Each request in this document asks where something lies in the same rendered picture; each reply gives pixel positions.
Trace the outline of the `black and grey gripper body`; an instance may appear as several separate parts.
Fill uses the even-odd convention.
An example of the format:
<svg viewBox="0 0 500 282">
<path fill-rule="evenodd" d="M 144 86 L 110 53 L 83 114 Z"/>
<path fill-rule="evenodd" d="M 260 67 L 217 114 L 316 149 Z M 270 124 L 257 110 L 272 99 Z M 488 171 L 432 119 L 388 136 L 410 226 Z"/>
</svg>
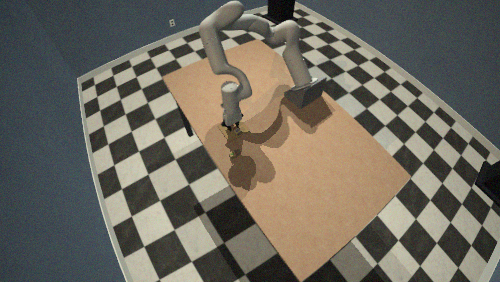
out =
<svg viewBox="0 0 500 282">
<path fill-rule="evenodd" d="M 233 125 L 239 122 L 241 119 L 242 119 L 242 113 L 240 107 L 239 110 L 235 113 L 227 113 L 226 111 L 223 110 L 223 120 L 225 120 L 226 126 Z"/>
</svg>

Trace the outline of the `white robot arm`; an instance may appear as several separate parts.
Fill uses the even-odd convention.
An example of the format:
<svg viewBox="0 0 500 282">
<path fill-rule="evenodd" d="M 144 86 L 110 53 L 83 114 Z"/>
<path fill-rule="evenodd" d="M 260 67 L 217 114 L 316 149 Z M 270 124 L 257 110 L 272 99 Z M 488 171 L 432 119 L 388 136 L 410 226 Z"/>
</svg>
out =
<svg viewBox="0 0 500 282">
<path fill-rule="evenodd" d="M 228 63 L 219 37 L 221 30 L 251 31 L 263 36 L 272 45 L 286 42 L 282 56 L 295 84 L 291 87 L 292 91 L 308 87 L 318 81 L 318 78 L 312 78 L 310 75 L 299 49 L 300 28 L 295 21 L 287 20 L 283 24 L 270 27 L 267 20 L 243 13 L 242 3 L 231 1 L 205 18 L 199 26 L 199 34 L 213 73 L 215 75 L 229 73 L 228 75 L 236 77 L 240 83 L 238 86 L 236 82 L 227 81 L 221 85 L 222 100 L 224 100 L 221 108 L 225 108 L 224 111 L 227 113 L 237 112 L 239 102 L 252 96 L 252 89 L 245 73 Z M 311 78 L 315 81 L 313 82 Z"/>
</svg>

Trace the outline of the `tan mat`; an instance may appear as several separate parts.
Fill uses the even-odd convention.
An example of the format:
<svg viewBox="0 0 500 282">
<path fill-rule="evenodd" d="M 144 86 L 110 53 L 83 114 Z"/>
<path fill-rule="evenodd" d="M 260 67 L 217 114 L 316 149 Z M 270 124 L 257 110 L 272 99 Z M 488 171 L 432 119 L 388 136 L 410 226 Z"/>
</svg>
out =
<svg viewBox="0 0 500 282">
<path fill-rule="evenodd" d="M 239 127 L 238 127 L 238 128 L 239 128 L 239 130 L 241 131 L 241 135 L 239 135 L 239 136 L 236 136 L 236 135 L 234 134 L 234 130 L 233 130 L 233 131 L 231 130 L 231 132 L 230 132 L 230 131 L 227 129 L 227 127 L 225 127 L 225 126 L 224 126 L 224 127 L 222 127 L 222 126 L 221 126 L 221 124 L 219 124 L 219 125 L 217 125 L 217 126 L 218 126 L 218 128 L 220 129 L 220 131 L 223 133 L 223 135 L 226 137 L 226 139 L 227 139 L 229 142 L 231 142 L 231 141 L 235 140 L 236 138 L 238 138 L 238 137 L 240 137 L 240 136 L 242 136 L 242 135 L 244 135 L 244 134 L 246 134 L 247 132 L 249 132 L 249 131 L 250 131 L 250 130 L 249 130 L 249 129 L 245 126 L 245 124 L 244 124 L 241 120 L 240 120 L 240 122 L 239 122 Z"/>
</svg>

